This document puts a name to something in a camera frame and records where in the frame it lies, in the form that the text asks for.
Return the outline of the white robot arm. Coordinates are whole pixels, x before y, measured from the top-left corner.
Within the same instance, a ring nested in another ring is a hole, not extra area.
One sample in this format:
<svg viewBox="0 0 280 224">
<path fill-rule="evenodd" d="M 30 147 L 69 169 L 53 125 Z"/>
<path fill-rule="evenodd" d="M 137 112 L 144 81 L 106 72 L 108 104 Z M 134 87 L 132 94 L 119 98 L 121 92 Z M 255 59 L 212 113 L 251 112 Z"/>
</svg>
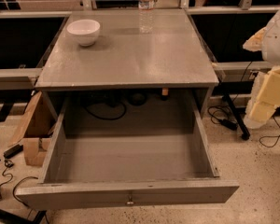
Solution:
<svg viewBox="0 0 280 224">
<path fill-rule="evenodd" d="M 280 107 L 280 9 L 264 28 L 246 40 L 243 48 L 260 51 L 262 59 L 273 66 L 267 73 L 258 73 L 246 106 L 244 124 L 257 129 Z"/>
</svg>

